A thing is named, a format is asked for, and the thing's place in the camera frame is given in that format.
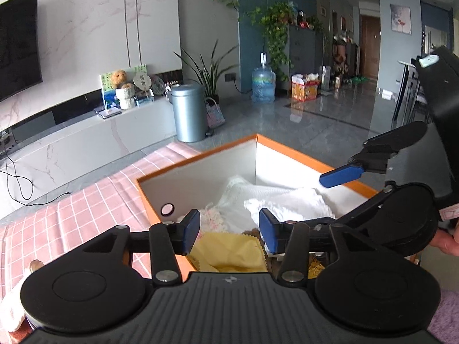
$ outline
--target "brown door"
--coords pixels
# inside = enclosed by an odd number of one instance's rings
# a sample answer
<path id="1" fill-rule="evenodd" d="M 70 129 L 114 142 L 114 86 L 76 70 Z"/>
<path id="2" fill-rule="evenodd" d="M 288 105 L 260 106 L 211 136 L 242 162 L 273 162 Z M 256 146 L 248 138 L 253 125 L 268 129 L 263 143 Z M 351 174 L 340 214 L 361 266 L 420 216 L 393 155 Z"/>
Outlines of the brown door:
<path id="1" fill-rule="evenodd" d="M 370 79 L 378 78 L 380 45 L 380 19 L 362 15 L 361 67 L 362 75 Z"/>

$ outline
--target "pink checkered cloth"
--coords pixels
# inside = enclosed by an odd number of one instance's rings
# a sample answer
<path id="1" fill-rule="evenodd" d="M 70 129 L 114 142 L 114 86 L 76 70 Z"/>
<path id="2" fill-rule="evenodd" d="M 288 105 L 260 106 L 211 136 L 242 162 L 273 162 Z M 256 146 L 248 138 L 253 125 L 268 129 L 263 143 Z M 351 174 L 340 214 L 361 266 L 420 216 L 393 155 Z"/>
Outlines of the pink checkered cloth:
<path id="1" fill-rule="evenodd" d="M 34 259 L 48 263 L 118 224 L 132 232 L 150 227 L 136 178 L 198 154 L 191 147 L 172 142 L 114 175 L 74 193 L 35 214 L 0 228 L 1 298 L 22 278 Z M 148 254 L 134 254 L 132 267 L 150 277 Z M 11 343 L 0 327 L 0 343 Z"/>

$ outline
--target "black television screen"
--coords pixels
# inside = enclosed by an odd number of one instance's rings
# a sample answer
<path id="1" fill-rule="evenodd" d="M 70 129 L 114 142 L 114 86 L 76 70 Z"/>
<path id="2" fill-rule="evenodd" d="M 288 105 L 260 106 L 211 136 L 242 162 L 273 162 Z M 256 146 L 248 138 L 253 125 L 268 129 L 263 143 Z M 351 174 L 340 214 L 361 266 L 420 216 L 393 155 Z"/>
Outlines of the black television screen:
<path id="1" fill-rule="evenodd" d="M 41 83 L 37 0 L 0 4 L 0 101 Z"/>

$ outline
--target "blue plastic water bottle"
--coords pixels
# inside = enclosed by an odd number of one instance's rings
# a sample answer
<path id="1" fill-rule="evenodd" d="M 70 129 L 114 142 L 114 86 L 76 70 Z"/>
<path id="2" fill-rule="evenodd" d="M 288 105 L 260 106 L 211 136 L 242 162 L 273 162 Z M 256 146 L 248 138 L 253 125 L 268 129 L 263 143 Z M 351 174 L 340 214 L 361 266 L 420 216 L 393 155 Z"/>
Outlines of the blue plastic water bottle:
<path id="1" fill-rule="evenodd" d="M 261 53 L 261 67 L 252 73 L 252 101 L 274 102 L 276 74 L 266 65 L 266 54 Z"/>

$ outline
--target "cardboard box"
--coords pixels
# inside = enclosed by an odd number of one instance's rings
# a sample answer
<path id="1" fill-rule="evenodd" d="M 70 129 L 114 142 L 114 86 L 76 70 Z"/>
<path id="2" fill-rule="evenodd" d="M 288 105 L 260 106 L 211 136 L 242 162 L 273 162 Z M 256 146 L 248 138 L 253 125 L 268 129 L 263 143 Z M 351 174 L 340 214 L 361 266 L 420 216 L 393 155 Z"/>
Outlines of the cardboard box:
<path id="1" fill-rule="evenodd" d="M 209 150 L 137 180 L 151 224 L 171 221 L 189 210 L 216 204 L 229 178 L 239 175 L 257 185 L 286 188 L 313 187 L 339 217 L 361 205 L 376 191 L 360 182 L 324 188 L 318 182 L 332 168 L 305 154 L 259 134 Z M 170 217 L 161 215 L 166 203 L 175 206 Z M 194 270 L 184 256 L 177 256 L 183 280 Z"/>

